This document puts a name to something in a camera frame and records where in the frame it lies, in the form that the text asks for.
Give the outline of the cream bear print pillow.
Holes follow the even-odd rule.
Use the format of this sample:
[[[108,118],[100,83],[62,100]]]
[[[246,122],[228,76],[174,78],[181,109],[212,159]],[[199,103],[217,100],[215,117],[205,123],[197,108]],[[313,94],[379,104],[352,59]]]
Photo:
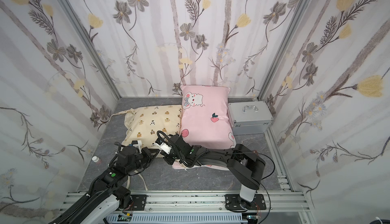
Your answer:
[[[140,143],[139,149],[147,147],[157,149],[157,131],[161,130],[167,135],[179,133],[181,128],[182,106],[147,106],[137,109],[121,111],[111,115],[125,115],[124,125],[127,128],[123,146],[133,142]]]

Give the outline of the pink cartoon pillow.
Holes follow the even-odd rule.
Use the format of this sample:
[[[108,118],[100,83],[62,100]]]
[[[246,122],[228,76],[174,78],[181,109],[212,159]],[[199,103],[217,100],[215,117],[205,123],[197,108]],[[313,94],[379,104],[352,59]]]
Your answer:
[[[216,169],[225,168],[220,163],[204,161],[217,157],[218,150],[236,146],[228,112],[230,88],[208,85],[182,85],[182,118],[180,135],[185,143],[194,146],[186,154],[190,160],[201,155],[195,166],[206,165]]]

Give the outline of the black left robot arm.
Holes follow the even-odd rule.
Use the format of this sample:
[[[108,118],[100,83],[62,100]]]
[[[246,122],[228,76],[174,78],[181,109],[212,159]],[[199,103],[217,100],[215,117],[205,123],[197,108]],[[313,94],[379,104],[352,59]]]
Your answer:
[[[126,209],[134,201],[131,191],[123,186],[131,174],[147,169],[159,154],[158,149],[135,146],[118,146],[118,151],[108,164],[108,168],[95,178],[88,191],[53,224],[97,224],[121,208]]]

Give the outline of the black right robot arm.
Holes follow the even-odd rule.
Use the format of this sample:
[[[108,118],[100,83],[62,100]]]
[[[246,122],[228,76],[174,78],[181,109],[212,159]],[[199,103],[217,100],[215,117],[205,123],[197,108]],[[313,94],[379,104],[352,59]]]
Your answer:
[[[228,169],[241,183],[240,199],[247,203],[254,201],[266,162],[243,144],[229,149],[209,149],[191,146],[181,135],[166,135],[162,131],[157,132],[155,144],[169,165],[179,161],[187,168],[211,165]]]

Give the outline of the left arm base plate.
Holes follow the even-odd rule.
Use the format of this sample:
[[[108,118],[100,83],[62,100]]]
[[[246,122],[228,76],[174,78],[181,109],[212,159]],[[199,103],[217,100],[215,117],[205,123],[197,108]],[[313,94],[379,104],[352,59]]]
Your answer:
[[[131,195],[129,205],[124,211],[144,211],[147,195]]]

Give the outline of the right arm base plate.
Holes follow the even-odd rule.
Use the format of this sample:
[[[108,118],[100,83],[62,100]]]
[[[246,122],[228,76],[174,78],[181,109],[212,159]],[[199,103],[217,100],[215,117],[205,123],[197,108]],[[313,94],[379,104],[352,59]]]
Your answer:
[[[242,199],[239,194],[226,194],[225,208],[232,212],[246,212],[252,210],[266,210],[267,206],[263,195],[256,194],[252,202]]]

